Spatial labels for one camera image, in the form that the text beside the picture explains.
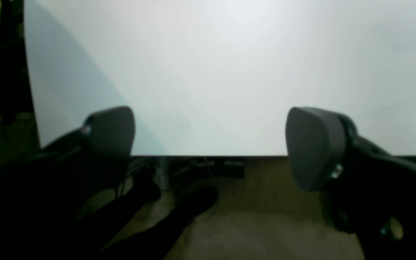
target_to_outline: shoe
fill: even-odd
[[[192,222],[195,217],[210,209],[218,201],[218,189],[207,186],[201,188],[176,204],[175,211]]]

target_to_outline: black pants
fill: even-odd
[[[137,189],[130,190],[94,214],[80,220],[71,232],[66,257],[72,259],[163,259],[190,221],[174,209],[150,229],[135,234],[112,247],[104,245],[146,203]]]

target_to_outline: cable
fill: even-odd
[[[126,185],[126,174],[124,174],[124,178],[123,178],[123,187],[122,187],[122,194],[120,196],[124,195],[124,186]]]
[[[206,158],[206,156],[204,156],[203,158],[205,158],[205,162],[207,163],[208,171],[209,171],[209,174],[211,176],[211,180],[213,181],[213,184],[216,186],[216,189],[219,192],[219,186],[218,186],[218,183],[215,180],[215,176],[213,175],[213,172],[211,171],[211,166],[208,163],[208,159]],[[218,211],[218,206],[219,206],[219,196],[218,196],[218,200],[216,201],[216,204],[214,205],[214,209],[211,212],[211,215],[208,216],[206,219],[203,219],[201,222],[205,222],[205,221],[208,221],[209,219],[211,219],[215,215],[215,213]]]

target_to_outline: person's leg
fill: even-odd
[[[94,214],[81,219],[70,232],[66,255],[69,258],[91,257],[144,206],[157,201],[161,192],[152,181],[153,169],[144,168],[133,176],[133,188]]]
[[[97,255],[97,259],[163,259],[176,243],[184,228],[196,216],[211,208],[217,200],[217,189],[205,187],[173,209],[158,224],[104,250]]]

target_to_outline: floor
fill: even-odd
[[[244,179],[217,179],[218,206],[185,229],[166,259],[363,259],[355,235],[325,226],[319,194],[298,191],[285,157],[248,158]],[[132,187],[132,180],[126,190]],[[104,191],[91,208],[113,199]],[[110,244],[141,232],[172,209],[171,192],[148,204]]]

